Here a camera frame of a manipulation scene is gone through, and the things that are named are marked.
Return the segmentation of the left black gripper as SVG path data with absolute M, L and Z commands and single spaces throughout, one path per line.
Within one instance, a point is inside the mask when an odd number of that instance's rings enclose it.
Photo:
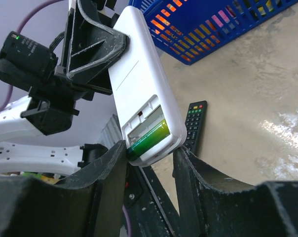
M 112 19 L 99 13 L 91 0 L 77 0 L 70 8 L 65 31 L 50 45 L 63 42 L 62 58 L 55 69 L 65 85 L 92 100 L 94 93 L 112 94 L 108 69 L 124 53 L 129 37 L 112 28 Z

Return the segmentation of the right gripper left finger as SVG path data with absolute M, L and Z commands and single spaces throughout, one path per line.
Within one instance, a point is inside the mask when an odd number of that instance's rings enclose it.
M 117 237 L 122 227 L 126 143 L 48 184 L 0 176 L 0 237 Z

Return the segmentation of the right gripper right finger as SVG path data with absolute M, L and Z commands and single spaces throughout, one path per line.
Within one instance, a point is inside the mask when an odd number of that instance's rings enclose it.
M 298 181 L 252 186 L 231 179 L 186 147 L 173 154 L 184 237 L 298 237 Z

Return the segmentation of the green battery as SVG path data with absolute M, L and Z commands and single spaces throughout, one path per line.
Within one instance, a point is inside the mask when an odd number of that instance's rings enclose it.
M 169 135 L 170 131 L 166 119 L 163 119 L 144 136 L 142 136 L 135 144 L 127 149 L 128 160 L 135 161 Z

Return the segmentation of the small white remote control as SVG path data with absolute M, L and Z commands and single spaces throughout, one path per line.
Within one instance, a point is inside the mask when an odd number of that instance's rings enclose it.
M 127 6 L 114 29 L 129 37 L 123 56 L 109 68 L 118 120 L 127 149 L 166 119 L 170 135 L 141 155 L 133 166 L 163 159 L 186 139 L 186 126 L 142 12 Z

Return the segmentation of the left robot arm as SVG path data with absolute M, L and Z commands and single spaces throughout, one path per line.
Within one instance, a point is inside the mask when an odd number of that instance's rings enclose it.
M 50 46 L 24 35 L 22 26 L 6 37 L 0 51 L 0 80 L 27 92 L 0 107 L 0 175 L 39 172 L 70 175 L 82 165 L 80 147 L 55 148 L 12 143 L 68 130 L 79 114 L 77 100 L 110 95 L 109 68 L 124 54 L 129 37 L 102 22 L 94 0 L 70 8 L 66 28 Z

